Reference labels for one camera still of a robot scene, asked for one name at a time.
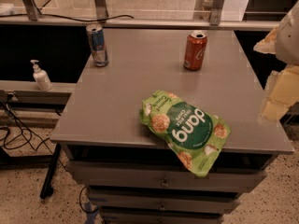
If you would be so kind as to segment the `green rice chip bag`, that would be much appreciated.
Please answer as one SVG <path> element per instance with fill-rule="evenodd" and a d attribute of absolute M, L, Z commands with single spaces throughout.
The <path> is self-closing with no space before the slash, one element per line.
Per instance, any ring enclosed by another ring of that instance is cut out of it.
<path fill-rule="evenodd" d="M 168 144 L 184 167 L 199 177 L 207 176 L 231 133 L 222 118 L 168 91 L 156 91 L 143 100 L 139 117 Z"/>

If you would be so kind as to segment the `grey metal drawer cabinet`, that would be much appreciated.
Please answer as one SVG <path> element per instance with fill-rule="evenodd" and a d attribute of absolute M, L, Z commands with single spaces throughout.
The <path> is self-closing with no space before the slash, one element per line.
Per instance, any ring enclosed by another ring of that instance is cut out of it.
<path fill-rule="evenodd" d="M 263 119 L 263 88 L 235 33 L 208 34 L 204 65 L 183 66 L 180 30 L 108 29 L 109 63 L 87 63 L 52 134 L 72 177 L 106 221 L 221 224 L 266 167 L 293 151 L 282 126 Z M 223 118 L 231 134 L 206 177 L 187 171 L 165 141 L 139 119 L 157 90 Z"/>

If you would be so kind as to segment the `orange soda can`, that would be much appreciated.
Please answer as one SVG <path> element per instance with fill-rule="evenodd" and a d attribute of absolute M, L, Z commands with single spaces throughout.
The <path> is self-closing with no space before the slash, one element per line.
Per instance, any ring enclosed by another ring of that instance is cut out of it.
<path fill-rule="evenodd" d="M 187 37 L 184 67 L 190 71 L 202 68 L 206 51 L 207 35 L 203 30 L 191 31 Z"/>

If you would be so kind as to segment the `blue silver energy drink can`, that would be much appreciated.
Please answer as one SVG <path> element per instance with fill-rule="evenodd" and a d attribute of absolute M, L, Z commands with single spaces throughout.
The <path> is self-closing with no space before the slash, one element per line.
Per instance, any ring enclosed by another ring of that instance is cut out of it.
<path fill-rule="evenodd" d="M 108 65 L 107 47 L 105 44 L 104 31 L 101 24 L 89 24 L 86 27 L 89 46 L 96 66 Z"/>

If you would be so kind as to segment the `white pump sanitizer bottle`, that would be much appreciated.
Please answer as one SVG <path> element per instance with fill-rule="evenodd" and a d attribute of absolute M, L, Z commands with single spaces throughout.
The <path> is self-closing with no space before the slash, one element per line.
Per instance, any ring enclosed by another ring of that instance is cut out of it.
<path fill-rule="evenodd" d="M 34 73 L 33 77 L 42 91 L 49 91 L 52 88 L 52 84 L 47 72 L 40 68 L 39 60 L 31 60 L 33 65 Z"/>

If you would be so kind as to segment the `black table leg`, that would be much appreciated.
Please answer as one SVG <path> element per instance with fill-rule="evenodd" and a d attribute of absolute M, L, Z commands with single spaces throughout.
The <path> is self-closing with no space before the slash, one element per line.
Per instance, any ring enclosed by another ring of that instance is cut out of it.
<path fill-rule="evenodd" d="M 55 170 L 56 170 L 56 166 L 57 166 L 57 162 L 59 160 L 60 152 L 61 152 L 61 146 L 59 144 L 57 144 L 55 149 L 54 149 L 54 153 L 51 157 L 49 169 L 47 171 L 46 178 L 45 178 L 42 190 L 41 190 L 40 195 L 39 195 L 39 197 L 42 200 L 45 200 L 46 198 L 50 197 L 54 192 L 54 189 L 51 185 L 51 181 L 53 179 L 53 176 L 54 176 L 54 173 L 55 173 Z"/>

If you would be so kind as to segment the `grey metal railing frame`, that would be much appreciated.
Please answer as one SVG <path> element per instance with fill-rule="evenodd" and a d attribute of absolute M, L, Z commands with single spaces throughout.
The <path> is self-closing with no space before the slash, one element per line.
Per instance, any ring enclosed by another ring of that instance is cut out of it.
<path fill-rule="evenodd" d="M 107 27 L 269 31 L 276 21 L 244 19 L 249 0 L 0 0 L 1 22 Z"/>

